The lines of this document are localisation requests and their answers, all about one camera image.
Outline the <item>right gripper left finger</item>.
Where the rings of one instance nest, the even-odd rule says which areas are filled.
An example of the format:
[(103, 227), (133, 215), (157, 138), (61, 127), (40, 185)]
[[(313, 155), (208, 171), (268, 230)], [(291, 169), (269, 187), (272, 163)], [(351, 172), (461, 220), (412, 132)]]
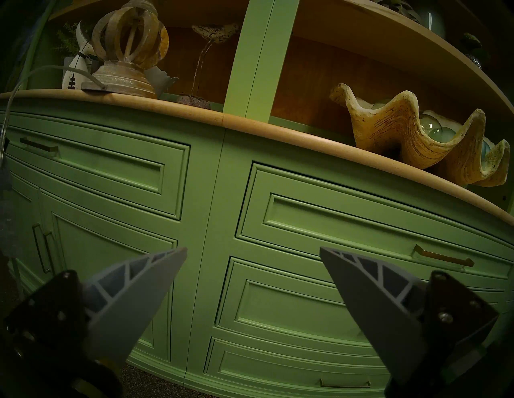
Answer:
[(65, 270), (4, 318), (15, 369), (42, 385), (121, 385), (122, 367), (156, 315), (187, 248), (125, 260), (81, 282)]

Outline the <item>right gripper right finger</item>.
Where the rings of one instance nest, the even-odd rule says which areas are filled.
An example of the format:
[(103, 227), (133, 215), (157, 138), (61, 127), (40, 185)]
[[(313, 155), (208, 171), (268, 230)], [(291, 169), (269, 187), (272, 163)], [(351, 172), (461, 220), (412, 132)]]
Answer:
[(320, 248), (320, 258), (389, 371), (388, 385), (450, 385), (484, 356), (498, 312), (447, 272), (424, 281), (338, 249)]

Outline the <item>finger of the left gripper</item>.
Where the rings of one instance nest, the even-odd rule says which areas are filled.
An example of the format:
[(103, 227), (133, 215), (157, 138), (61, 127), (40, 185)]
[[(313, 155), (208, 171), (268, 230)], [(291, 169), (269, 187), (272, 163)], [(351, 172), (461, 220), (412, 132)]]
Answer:
[(23, 246), (17, 231), (17, 218), (11, 194), (14, 193), (12, 173), (7, 159), (1, 166), (1, 252), (9, 258), (21, 259)]

